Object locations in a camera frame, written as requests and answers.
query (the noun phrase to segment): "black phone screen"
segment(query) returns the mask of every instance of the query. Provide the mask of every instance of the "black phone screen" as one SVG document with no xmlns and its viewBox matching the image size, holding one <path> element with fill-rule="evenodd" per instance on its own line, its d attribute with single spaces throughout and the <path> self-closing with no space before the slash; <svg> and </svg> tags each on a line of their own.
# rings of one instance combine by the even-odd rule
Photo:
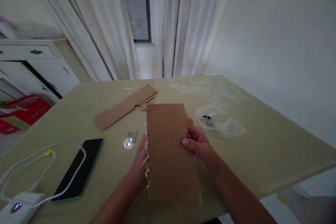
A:
<svg viewBox="0 0 336 224">
<path fill-rule="evenodd" d="M 85 183 L 91 173 L 91 169 L 93 167 L 93 164 L 95 163 L 95 160 L 97 158 L 97 155 L 99 153 L 102 144 L 103 139 L 86 140 L 83 143 L 82 146 L 86 150 L 86 158 L 84 160 L 84 163 L 80 167 L 73 182 L 71 183 L 70 187 L 66 190 L 66 192 L 52 199 L 51 201 L 67 200 L 72 198 L 78 198 L 80 196 L 85 186 Z M 72 179 L 72 176 L 74 175 L 78 166 L 83 160 L 83 157 L 84 157 L 83 152 L 79 150 L 54 195 L 63 192 L 63 190 L 68 186 L 70 180 Z"/>
</svg>

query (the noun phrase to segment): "table surface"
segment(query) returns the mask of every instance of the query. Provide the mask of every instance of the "table surface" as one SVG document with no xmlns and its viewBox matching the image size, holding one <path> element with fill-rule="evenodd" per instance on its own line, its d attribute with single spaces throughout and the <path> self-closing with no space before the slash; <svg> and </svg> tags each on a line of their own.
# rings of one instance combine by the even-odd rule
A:
<svg viewBox="0 0 336 224">
<path fill-rule="evenodd" d="M 93 117 L 146 83 L 158 90 L 154 103 L 184 103 L 196 126 L 197 108 L 218 102 L 225 105 L 226 113 L 247 132 L 231 139 L 205 133 L 215 151 L 258 198 L 336 165 L 336 150 L 223 76 L 80 83 L 0 156 L 2 175 L 22 158 L 63 139 L 73 138 L 80 143 L 104 139 L 82 195 L 72 201 L 43 204 L 31 223 L 88 223 L 95 215 L 132 165 L 146 130 L 146 112 L 137 107 L 105 131 L 98 129 Z M 123 140 L 130 131 L 138 131 L 138 137 L 133 148 L 126 150 Z M 38 191 L 48 196 L 54 194 L 77 148 L 72 143 L 54 148 L 56 161 Z M 7 195 L 26 190 L 50 161 L 51 157 L 46 157 L 16 174 Z M 125 222 L 201 223 L 224 214 L 225 205 L 207 170 L 198 162 L 196 166 L 203 198 L 197 214 L 189 216 L 175 204 L 153 202 L 144 189 L 133 202 Z M 5 205 L 0 201 L 0 209 Z"/>
</svg>

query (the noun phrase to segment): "charging cable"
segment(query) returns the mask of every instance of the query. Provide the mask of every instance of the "charging cable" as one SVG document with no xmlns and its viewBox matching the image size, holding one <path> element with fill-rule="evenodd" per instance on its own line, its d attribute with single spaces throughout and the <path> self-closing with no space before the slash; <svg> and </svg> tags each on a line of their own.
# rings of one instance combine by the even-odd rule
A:
<svg viewBox="0 0 336 224">
<path fill-rule="evenodd" d="M 39 160 L 39 159 L 41 159 L 42 157 L 44 157 L 44 156 L 48 155 L 49 153 L 51 153 L 51 154 L 53 155 L 53 160 L 52 160 L 52 162 L 48 165 L 48 167 L 47 167 L 46 170 L 43 172 L 42 176 L 38 179 L 38 181 L 34 182 L 34 183 L 29 187 L 29 189 L 27 190 L 27 192 L 32 192 L 32 191 L 34 191 L 34 190 L 37 188 L 37 186 L 39 185 L 39 183 L 40 183 L 40 181 L 42 180 L 43 176 L 47 173 L 47 171 L 49 170 L 50 166 L 54 163 L 54 161 L 55 161 L 55 159 L 56 159 L 56 153 L 55 153 L 54 151 L 49 151 L 49 149 L 52 148 L 52 147 L 54 147 L 54 146 L 56 146 L 56 145 L 58 145 L 58 144 L 64 143 L 64 142 L 72 142 L 72 143 L 78 145 L 79 148 L 82 150 L 82 152 L 83 152 L 83 154 L 84 154 L 84 157 L 83 157 L 83 159 L 82 159 L 82 162 L 81 162 L 80 165 L 78 166 L 77 170 L 76 170 L 75 173 L 73 174 L 73 176 L 72 176 L 72 178 L 71 178 L 69 184 L 67 185 L 67 187 L 66 187 L 62 192 L 60 192 L 59 194 L 56 194 L 56 195 L 54 195 L 54 196 L 52 196 L 52 197 L 48 197 L 48 198 L 42 200 L 41 202 L 37 203 L 36 205 L 31 205 L 31 204 L 29 204 L 29 203 L 27 203 L 27 202 L 25 202 L 25 201 L 23 201 L 23 200 L 16 200 L 16 199 L 14 199 L 14 198 L 7 198 L 7 197 L 5 196 L 5 189 L 6 189 L 6 187 L 7 187 L 7 184 L 9 183 L 10 178 L 11 178 L 15 173 L 17 173 L 18 171 L 22 170 L 23 168 L 27 167 L 28 165 L 30 165 L 30 164 L 36 162 L 37 160 Z M 20 165 L 20 164 L 23 163 L 24 161 L 30 159 L 31 157 L 35 156 L 36 154 L 39 154 L 39 153 L 44 152 L 44 151 L 47 151 L 47 152 L 44 153 L 43 155 L 41 155 L 41 156 L 35 158 L 34 160 L 30 161 L 29 163 L 25 164 L 24 166 L 22 166 L 20 169 L 16 170 L 13 174 L 11 174 L 11 175 L 9 176 L 9 178 L 5 181 L 5 184 L 4 184 L 4 186 L 3 186 L 2 190 L 1 190 L 1 199 L 2 199 L 2 200 L 4 200 L 4 201 L 9 201 L 9 202 L 19 202 L 19 203 L 24 204 L 24 205 L 26 205 L 26 206 L 28 206 L 28 207 L 35 208 L 35 207 L 38 207 L 38 206 L 42 205 L 44 202 L 46 202 L 46 201 L 48 201 L 48 200 L 51 200 L 51 199 L 56 198 L 56 197 L 58 197 L 58 196 L 61 196 L 62 194 L 64 194 L 64 193 L 67 191 L 67 189 L 70 187 L 70 185 L 71 185 L 71 183 L 73 182 L 73 180 L 74 180 L 74 178 L 75 178 L 77 172 L 78 172 L 79 169 L 81 168 L 81 166 L 82 166 L 82 164 L 84 163 L 84 160 L 85 160 L 85 158 L 86 158 L 86 151 L 85 151 L 85 149 L 81 146 L 81 144 L 80 144 L 79 142 L 77 142 L 76 140 L 73 140 L 73 139 L 65 139 L 65 140 L 62 140 L 62 141 L 60 141 L 60 142 L 54 143 L 54 144 L 52 144 L 52 145 L 50 145 L 50 146 L 48 146 L 48 147 L 46 147 L 46 148 L 44 148 L 44 149 L 42 149 L 42 150 L 39 150 L 39 151 L 35 152 L 34 154 L 31 154 L 30 156 L 28 156 L 28 157 L 22 159 L 20 162 L 16 163 L 15 165 L 13 165 L 11 168 L 9 168 L 9 169 L 5 172 L 5 174 L 4 174 L 4 175 L 1 177 L 1 179 L 0 179 L 0 186 L 4 183 L 4 180 L 6 179 L 6 177 L 8 176 L 8 174 L 9 174 L 15 167 L 17 167 L 18 165 Z"/>
</svg>

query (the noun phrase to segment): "cardboard scrap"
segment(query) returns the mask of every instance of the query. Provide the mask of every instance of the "cardboard scrap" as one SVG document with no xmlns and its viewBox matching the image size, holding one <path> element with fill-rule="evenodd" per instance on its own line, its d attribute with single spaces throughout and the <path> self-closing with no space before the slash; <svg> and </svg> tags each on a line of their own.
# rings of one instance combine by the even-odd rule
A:
<svg viewBox="0 0 336 224">
<path fill-rule="evenodd" d="M 147 105 L 147 104 L 151 104 L 151 103 L 146 103 L 146 102 L 145 102 L 145 103 L 142 103 L 142 104 L 140 105 L 140 110 L 141 110 L 141 111 L 145 111 L 145 110 L 146 110 L 146 105 Z"/>
<path fill-rule="evenodd" d="M 182 146 L 192 119 L 186 119 L 183 104 L 148 104 L 146 108 L 149 198 L 175 202 L 187 213 L 196 213 L 202 204 L 201 186 L 193 152 Z"/>
<path fill-rule="evenodd" d="M 158 91 L 151 85 L 146 84 L 138 92 L 130 94 L 123 101 L 117 103 L 112 109 L 105 110 L 94 117 L 99 129 L 106 130 L 120 118 L 132 111 L 136 105 L 141 105 L 145 100 L 152 97 Z"/>
<path fill-rule="evenodd" d="M 150 101 L 150 100 L 153 100 L 154 97 L 155 97 L 155 95 L 149 97 L 147 100 L 145 100 L 143 103 L 141 103 L 141 105 L 140 105 L 140 110 L 141 110 L 141 111 L 146 111 L 146 105 L 147 105 L 147 104 L 150 104 L 149 101 Z"/>
<path fill-rule="evenodd" d="M 155 97 L 155 95 L 149 97 L 147 100 L 145 100 L 145 102 L 149 102 L 150 100 L 152 100 Z"/>
</svg>

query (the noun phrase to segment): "window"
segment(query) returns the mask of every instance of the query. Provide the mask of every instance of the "window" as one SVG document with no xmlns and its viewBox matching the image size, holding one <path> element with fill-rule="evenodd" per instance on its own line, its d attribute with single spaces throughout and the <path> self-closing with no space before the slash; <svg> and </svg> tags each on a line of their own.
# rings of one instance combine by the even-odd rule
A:
<svg viewBox="0 0 336 224">
<path fill-rule="evenodd" d="M 149 0 L 125 0 L 134 42 L 151 42 Z"/>
</svg>

